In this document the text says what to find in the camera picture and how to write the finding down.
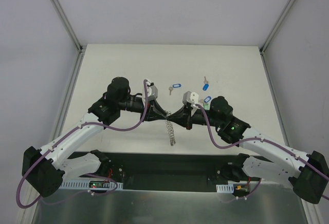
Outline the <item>metal key ring disc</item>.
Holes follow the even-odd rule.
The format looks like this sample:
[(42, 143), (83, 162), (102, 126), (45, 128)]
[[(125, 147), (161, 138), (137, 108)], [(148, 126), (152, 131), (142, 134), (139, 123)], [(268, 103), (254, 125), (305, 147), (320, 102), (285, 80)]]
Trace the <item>metal key ring disc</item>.
[(167, 119), (165, 120), (165, 124), (166, 124), (167, 132), (168, 132), (168, 137), (170, 140), (170, 145), (174, 146), (176, 144), (176, 141), (175, 141), (173, 124)]

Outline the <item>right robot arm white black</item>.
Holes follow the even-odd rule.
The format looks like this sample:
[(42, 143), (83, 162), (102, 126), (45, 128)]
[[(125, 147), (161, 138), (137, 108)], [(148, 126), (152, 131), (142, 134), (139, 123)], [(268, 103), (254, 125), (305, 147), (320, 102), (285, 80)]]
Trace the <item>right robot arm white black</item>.
[(307, 153), (271, 141), (250, 124), (236, 118), (223, 96), (214, 98), (208, 110), (191, 98), (185, 98), (183, 103), (179, 111), (167, 117), (169, 121), (186, 129), (191, 129), (194, 124), (206, 125), (215, 147), (225, 150), (237, 146), (264, 157), (260, 160), (243, 155), (241, 162), (228, 170), (221, 170), (229, 180), (257, 177), (286, 186), (312, 204), (318, 204), (324, 198), (328, 164), (320, 152)]

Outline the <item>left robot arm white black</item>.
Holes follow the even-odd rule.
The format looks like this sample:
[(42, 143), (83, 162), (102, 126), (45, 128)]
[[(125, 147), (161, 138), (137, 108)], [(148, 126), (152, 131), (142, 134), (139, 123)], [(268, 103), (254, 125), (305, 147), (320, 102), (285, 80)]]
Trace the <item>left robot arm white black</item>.
[[(69, 156), (105, 129), (129, 132), (143, 121), (166, 119), (167, 113), (156, 99), (157, 88), (153, 82), (144, 80), (143, 92), (132, 95), (128, 79), (115, 77), (102, 97), (69, 132), (39, 149), (31, 146), (25, 150), (22, 180), (27, 181), (41, 197), (49, 197), (66, 180), (88, 173), (104, 177), (108, 173), (109, 159), (99, 150), (76, 159)], [(112, 127), (111, 124), (120, 118), (122, 111), (140, 114), (137, 124), (125, 129)]]

